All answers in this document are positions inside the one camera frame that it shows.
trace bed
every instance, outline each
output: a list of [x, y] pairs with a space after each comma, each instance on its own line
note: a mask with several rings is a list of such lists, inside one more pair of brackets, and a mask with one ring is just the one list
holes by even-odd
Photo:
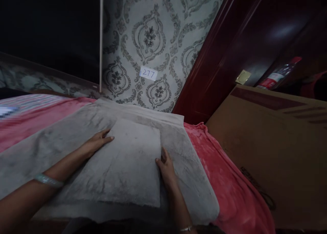
[[[37, 131], [74, 113], [91, 98], [30, 94], [0, 100], [0, 106], [19, 106], [20, 112], [0, 123], [0, 153]], [[274, 221], [264, 199], [225, 154], [203, 123], [184, 123], [220, 205], [213, 222], [228, 234], [275, 233]]]

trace bottle cap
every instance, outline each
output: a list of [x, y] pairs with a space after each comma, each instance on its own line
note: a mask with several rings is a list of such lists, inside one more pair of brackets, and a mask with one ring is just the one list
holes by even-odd
[[291, 60], [291, 64], [296, 64], [297, 62], [299, 62], [302, 59], [302, 57], [294, 57]]

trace damask wallpaper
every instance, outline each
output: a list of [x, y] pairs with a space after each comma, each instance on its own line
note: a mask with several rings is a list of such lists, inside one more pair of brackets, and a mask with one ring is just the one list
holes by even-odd
[[[0, 63], [0, 83], [171, 112], [223, 0], [104, 0], [103, 92]], [[140, 67], [158, 71], [156, 81]]]

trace brown cardboard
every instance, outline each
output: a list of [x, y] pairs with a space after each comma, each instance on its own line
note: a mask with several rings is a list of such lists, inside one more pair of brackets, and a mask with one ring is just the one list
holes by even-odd
[[206, 125], [276, 228], [327, 229], [327, 102], [237, 85]]

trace plastic bottle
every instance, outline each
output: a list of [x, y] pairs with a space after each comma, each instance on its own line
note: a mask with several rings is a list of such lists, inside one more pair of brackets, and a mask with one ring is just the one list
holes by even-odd
[[257, 85], [257, 88], [271, 90], [281, 79], [285, 78], [295, 67], [296, 63], [299, 62], [301, 57], [294, 57], [289, 64], [275, 70], [266, 79]]

